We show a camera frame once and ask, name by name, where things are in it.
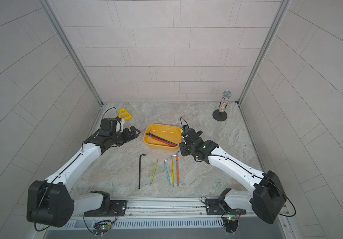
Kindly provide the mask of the long black hex key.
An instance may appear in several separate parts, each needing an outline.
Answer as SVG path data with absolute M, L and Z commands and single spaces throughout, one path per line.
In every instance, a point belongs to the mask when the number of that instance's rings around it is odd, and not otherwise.
M 150 131 L 149 133 L 146 133 L 146 135 L 148 135 L 148 136 L 151 137 L 151 138 L 154 138 L 154 139 L 157 140 L 157 141 L 160 141 L 160 142 L 162 142 L 162 143 L 164 143 L 164 144 L 167 144 L 167 145 L 169 145 L 169 146 L 171 146 L 171 147 L 177 146 L 176 143 L 173 143 L 173 142 L 171 142 L 171 141 L 169 141 L 169 140 L 166 140 L 166 139 L 164 139 L 164 138 L 161 138 L 161 137 L 159 137 L 159 136 L 156 136 L 156 135 L 152 134 L 151 132 L 152 132 L 152 131 Z

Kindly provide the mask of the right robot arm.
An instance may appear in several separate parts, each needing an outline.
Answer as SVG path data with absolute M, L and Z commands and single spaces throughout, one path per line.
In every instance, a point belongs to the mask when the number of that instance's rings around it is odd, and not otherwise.
M 203 141 L 199 136 L 184 133 L 182 139 L 184 142 L 179 147 L 183 156 L 192 155 L 197 161 L 219 168 L 248 191 L 241 194 L 231 188 L 225 189 L 218 198 L 218 207 L 223 213 L 252 211 L 268 224 L 275 222 L 289 201 L 277 174 L 270 170 L 264 173 L 246 165 L 211 140 Z

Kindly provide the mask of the yellow hex key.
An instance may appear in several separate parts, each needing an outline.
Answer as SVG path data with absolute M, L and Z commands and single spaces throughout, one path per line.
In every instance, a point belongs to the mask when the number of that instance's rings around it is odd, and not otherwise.
M 172 181 L 172 186 L 174 186 L 174 171 L 173 171 L 173 159 L 174 159 L 174 158 L 176 158 L 176 155 L 175 155 L 175 154 L 172 155 L 172 156 L 171 156 L 171 159 L 170 159 L 170 161 L 171 161 L 171 176 L 172 176 L 171 181 Z

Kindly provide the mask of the orange hex key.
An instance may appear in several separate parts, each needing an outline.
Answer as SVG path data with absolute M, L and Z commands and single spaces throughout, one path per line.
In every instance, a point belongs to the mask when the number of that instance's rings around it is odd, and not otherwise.
M 179 187 L 179 155 L 180 155 L 181 151 L 178 151 L 176 153 L 176 181 L 177 181 L 177 186 Z

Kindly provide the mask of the red hex key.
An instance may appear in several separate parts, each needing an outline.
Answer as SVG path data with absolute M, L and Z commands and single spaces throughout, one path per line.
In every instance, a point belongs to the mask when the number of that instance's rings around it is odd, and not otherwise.
M 163 143 L 163 144 L 166 144 L 166 145 L 168 145 L 168 146 L 170 146 L 170 147 L 175 147 L 175 146 L 177 146 L 177 144 L 175 144 L 175 143 L 173 143 L 173 142 L 170 142 L 170 141 L 167 141 L 167 140 L 164 140 L 164 139 L 161 139 L 161 138 L 159 138 L 159 137 L 155 137 L 155 136 L 151 136 L 151 135 L 149 135 L 149 137 L 152 138 L 152 139 L 154 139 L 154 140 L 156 140 L 156 141 L 159 141 L 159 142 L 161 142 L 161 143 Z

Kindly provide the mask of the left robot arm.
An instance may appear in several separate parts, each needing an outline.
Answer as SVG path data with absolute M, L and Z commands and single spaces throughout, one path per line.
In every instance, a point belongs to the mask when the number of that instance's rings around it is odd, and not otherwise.
M 134 126 L 118 132 L 97 130 L 88 137 L 81 149 L 60 169 L 43 181 L 36 180 L 28 188 L 28 222 L 45 225 L 46 228 L 62 227 L 79 214 L 108 216 L 116 214 L 110 195 L 103 191 L 92 191 L 86 196 L 72 199 L 70 190 L 84 171 L 111 147 L 136 139 L 140 131 Z

